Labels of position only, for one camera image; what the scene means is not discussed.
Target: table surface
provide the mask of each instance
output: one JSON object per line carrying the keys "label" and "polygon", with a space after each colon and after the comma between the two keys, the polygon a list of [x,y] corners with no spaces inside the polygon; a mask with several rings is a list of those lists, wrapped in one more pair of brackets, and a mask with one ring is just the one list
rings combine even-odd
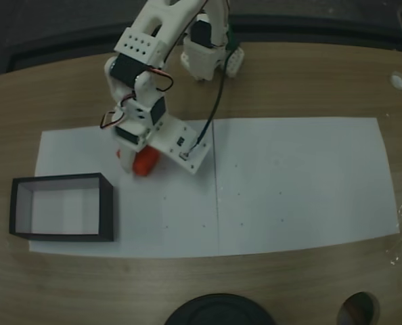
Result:
{"label": "table surface", "polygon": [[[226,80],[217,117],[368,116],[383,134],[402,205],[402,53],[303,43],[245,43],[245,63]],[[172,114],[206,118],[218,76],[197,83],[175,50],[167,94]],[[103,66],[110,55],[0,76],[0,324],[164,324],[182,303],[208,293],[244,295],[278,324],[336,324],[352,294],[378,301],[378,324],[402,324],[402,235],[260,255],[111,259],[28,252],[8,234],[12,178],[34,175],[43,130],[97,125],[113,107]],[[399,260],[392,265],[394,248]]]}

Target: red object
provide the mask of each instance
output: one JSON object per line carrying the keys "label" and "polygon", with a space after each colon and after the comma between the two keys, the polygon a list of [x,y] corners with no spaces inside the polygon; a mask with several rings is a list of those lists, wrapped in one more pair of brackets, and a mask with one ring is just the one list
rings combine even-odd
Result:
{"label": "red object", "polygon": [[132,170],[138,176],[147,176],[159,161],[160,153],[156,149],[146,146],[138,152],[133,161]]}

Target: open black box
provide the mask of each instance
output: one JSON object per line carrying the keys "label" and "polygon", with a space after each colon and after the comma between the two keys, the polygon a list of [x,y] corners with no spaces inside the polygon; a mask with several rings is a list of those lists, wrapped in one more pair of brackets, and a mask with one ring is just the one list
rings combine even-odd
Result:
{"label": "open black box", "polygon": [[15,178],[10,234],[31,240],[114,240],[114,188],[101,173]]}

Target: circular hole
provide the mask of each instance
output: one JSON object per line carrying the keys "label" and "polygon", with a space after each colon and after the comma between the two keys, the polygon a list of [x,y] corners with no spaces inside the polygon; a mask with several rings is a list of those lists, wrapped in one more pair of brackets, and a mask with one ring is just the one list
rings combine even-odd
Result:
{"label": "circular hole", "polygon": [[380,315],[377,298],[368,292],[349,297],[338,313],[337,325],[376,325]]}

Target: white robotic arm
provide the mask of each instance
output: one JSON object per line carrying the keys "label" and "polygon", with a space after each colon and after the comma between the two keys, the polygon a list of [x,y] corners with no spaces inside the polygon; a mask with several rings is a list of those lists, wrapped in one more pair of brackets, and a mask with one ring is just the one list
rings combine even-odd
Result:
{"label": "white robotic arm", "polygon": [[163,70],[180,36],[187,32],[181,62],[198,80],[211,80],[226,58],[230,63],[226,73],[234,77],[244,58],[240,48],[227,50],[227,0],[180,0],[174,5],[170,1],[148,0],[116,44],[118,56],[105,65],[117,105],[111,111],[112,122],[103,125],[102,121],[102,127],[112,128],[121,165],[129,173],[135,154],[146,146],[166,154],[190,173],[198,170],[210,148],[189,125],[167,113],[164,91],[153,79],[153,74],[159,74],[172,80]]}

